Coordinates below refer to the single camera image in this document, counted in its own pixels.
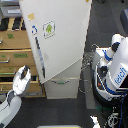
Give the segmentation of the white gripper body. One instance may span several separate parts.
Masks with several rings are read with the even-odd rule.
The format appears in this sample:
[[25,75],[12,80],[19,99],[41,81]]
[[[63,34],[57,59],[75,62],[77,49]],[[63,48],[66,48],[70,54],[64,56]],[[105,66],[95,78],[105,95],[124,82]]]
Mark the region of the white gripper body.
[[14,76],[13,91],[16,95],[24,93],[30,84],[31,71],[27,65],[22,66]]

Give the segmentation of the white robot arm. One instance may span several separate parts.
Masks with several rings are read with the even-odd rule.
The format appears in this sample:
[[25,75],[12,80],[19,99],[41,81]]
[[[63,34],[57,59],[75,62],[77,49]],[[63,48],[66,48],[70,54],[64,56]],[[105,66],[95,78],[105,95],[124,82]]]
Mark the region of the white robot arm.
[[13,79],[13,88],[7,93],[5,101],[0,104],[0,128],[6,128],[20,110],[23,94],[29,87],[31,71],[27,65],[21,67]]

